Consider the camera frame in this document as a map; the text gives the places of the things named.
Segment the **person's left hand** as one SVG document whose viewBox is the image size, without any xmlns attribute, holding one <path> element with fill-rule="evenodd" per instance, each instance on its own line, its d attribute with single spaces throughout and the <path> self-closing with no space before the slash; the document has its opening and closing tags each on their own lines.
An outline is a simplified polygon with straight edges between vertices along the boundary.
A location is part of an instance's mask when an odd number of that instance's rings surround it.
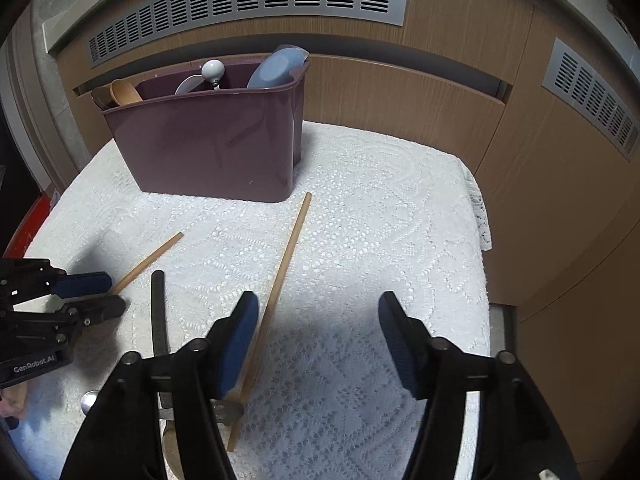
<svg viewBox="0 0 640 480">
<path fill-rule="evenodd" d="M 0 416 L 2 418 L 14 417 L 22 420 L 26 415 L 28 383 L 4 388 L 1 390 Z"/>
</svg>

